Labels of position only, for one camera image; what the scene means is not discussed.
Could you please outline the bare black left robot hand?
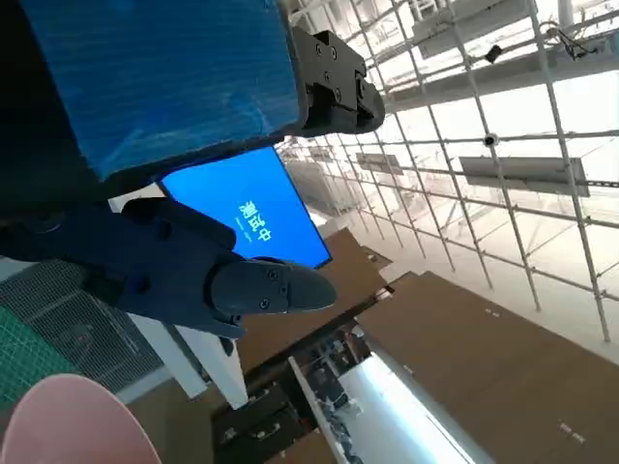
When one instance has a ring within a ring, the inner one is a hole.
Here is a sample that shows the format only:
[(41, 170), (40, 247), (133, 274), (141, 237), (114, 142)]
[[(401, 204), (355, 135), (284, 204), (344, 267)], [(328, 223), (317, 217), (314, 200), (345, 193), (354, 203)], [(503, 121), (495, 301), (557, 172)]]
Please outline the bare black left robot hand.
[(385, 118), (364, 59), (279, 1), (5, 1), (1, 253), (87, 271), (120, 310), (221, 337), (333, 305), (259, 158)]

